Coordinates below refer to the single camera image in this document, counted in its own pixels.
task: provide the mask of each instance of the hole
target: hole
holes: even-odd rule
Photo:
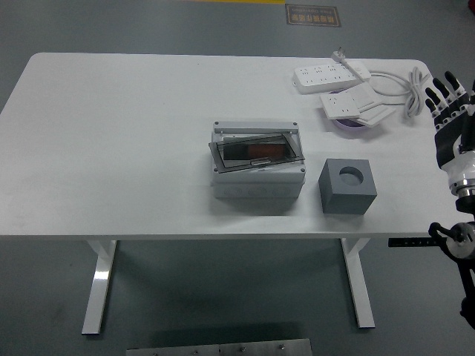
[[[363,183],[363,173],[355,167],[343,167],[340,170],[340,179],[343,183],[357,186]]]

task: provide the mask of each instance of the metal plate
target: metal plate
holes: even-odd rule
[[[309,339],[127,350],[126,356],[312,356]]]

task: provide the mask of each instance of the white table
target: white table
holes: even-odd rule
[[[406,75],[412,60],[364,59]],[[99,255],[83,333],[97,333],[116,240],[342,238],[361,327],[374,326],[358,251],[369,238],[426,237],[455,211],[436,166],[430,113],[402,108],[347,133],[301,95],[292,71],[331,59],[39,53],[0,115],[0,239],[88,240]],[[387,90],[386,79],[371,79]],[[214,121],[298,122],[306,182],[297,200],[217,200]],[[326,158],[368,159],[378,196],[364,216],[325,215]],[[354,248],[347,238],[358,241]]]

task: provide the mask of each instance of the white metal table leg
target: white metal table leg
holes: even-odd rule
[[[88,241],[88,243],[97,253],[97,264],[82,334],[99,334],[117,241]]]
[[[348,279],[355,306],[356,319],[360,328],[374,328],[373,312],[364,281],[363,269],[359,259],[360,250],[370,239],[341,239],[344,261],[347,264]]]

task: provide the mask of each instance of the concrete floor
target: concrete floor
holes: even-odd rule
[[[0,1],[0,109],[38,52],[327,57],[342,46],[353,58],[418,59],[434,76],[450,69],[467,88],[475,79],[466,0],[288,3],[336,6],[342,26],[288,25],[275,4]],[[361,260],[371,330],[357,327],[337,240],[121,242],[103,333],[86,337],[88,245],[1,241],[0,355],[300,337],[315,356],[474,353],[458,271],[438,248],[374,240]]]

